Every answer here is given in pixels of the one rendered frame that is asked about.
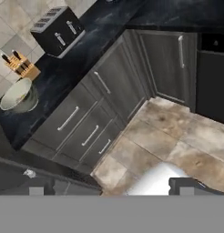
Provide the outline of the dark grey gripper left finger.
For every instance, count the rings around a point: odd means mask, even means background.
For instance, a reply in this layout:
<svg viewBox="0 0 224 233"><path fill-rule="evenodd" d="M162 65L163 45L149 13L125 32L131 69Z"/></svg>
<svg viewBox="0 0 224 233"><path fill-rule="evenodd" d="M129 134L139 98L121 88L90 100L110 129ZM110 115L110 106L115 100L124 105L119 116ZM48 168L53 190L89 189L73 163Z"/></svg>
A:
<svg viewBox="0 0 224 233"><path fill-rule="evenodd" d="M24 184L0 190L0 196L51 196L55 191L51 182L43 179L29 179Z"/></svg>

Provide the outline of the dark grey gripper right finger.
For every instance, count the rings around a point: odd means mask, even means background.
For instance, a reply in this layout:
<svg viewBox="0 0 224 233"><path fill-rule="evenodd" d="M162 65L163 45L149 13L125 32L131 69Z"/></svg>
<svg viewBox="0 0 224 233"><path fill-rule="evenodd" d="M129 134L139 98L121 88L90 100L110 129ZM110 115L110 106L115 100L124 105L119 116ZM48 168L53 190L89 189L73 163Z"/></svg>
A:
<svg viewBox="0 0 224 233"><path fill-rule="evenodd" d="M191 177L171 177L168 184L170 196L224 196L224 192L208 187Z"/></svg>

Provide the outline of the pale green bowl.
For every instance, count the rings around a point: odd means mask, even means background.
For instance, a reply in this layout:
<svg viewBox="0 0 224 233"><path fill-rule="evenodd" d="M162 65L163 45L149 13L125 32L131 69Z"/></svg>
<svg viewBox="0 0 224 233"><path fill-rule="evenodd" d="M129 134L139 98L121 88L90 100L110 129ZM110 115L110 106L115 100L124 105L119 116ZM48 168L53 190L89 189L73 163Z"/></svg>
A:
<svg viewBox="0 0 224 233"><path fill-rule="evenodd" d="M14 83L0 102L3 111L25 113L32 111L38 104L38 93L30 78L22 78Z"/></svg>

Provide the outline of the dark grey large drawer front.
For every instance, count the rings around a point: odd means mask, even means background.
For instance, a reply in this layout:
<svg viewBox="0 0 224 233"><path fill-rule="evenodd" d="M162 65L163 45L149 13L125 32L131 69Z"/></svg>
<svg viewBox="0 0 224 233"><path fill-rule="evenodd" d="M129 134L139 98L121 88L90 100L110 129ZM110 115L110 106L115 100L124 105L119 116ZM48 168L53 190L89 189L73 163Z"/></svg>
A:
<svg viewBox="0 0 224 233"><path fill-rule="evenodd" d="M94 86L78 84L56 108L49 118L34 133L33 139L57 152L61 150L76 128L89 115L101 99ZM76 106L79 110L62 131L57 131L72 114Z"/></svg>

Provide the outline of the black dishwasher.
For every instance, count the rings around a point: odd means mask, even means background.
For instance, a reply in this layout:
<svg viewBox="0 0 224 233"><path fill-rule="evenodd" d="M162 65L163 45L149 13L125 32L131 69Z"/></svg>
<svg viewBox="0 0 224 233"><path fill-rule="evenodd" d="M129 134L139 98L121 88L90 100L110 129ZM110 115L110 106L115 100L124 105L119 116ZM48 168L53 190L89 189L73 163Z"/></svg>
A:
<svg viewBox="0 0 224 233"><path fill-rule="evenodd" d="M224 124L224 34L199 36L196 112Z"/></svg>

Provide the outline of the wooden knife block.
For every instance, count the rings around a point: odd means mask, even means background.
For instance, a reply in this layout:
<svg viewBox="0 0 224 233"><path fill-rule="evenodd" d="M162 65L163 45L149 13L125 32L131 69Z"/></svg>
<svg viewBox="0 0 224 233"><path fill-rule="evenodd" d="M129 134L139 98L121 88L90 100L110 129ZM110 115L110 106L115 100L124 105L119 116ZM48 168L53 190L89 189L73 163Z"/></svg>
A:
<svg viewBox="0 0 224 233"><path fill-rule="evenodd" d="M9 62L5 61L5 65L8 66L21 78L27 77L31 80L35 80L40 75L41 71L25 56L23 56L22 54L18 55L19 58L17 58L15 55L9 56Z"/></svg>

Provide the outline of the dark grey corner cupboard door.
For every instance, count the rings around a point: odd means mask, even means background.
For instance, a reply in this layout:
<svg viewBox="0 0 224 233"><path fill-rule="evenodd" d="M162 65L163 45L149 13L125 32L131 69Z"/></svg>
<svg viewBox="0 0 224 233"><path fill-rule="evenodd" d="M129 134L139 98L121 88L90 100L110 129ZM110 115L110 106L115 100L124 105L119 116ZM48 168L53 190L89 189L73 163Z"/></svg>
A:
<svg viewBox="0 0 224 233"><path fill-rule="evenodd" d="M178 37L184 36L185 67L179 60ZM145 60L157 96L195 107L197 35L194 33L137 30L139 51Z"/></svg>

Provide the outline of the black four-slot toaster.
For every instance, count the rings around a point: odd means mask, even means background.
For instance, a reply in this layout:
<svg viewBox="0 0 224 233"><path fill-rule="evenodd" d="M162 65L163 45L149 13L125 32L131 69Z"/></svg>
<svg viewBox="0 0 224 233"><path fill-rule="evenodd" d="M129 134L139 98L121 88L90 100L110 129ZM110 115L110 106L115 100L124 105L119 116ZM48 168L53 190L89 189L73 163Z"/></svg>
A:
<svg viewBox="0 0 224 233"><path fill-rule="evenodd" d="M34 23L30 33L47 54L62 58L84 35L85 28L69 6L57 6Z"/></svg>

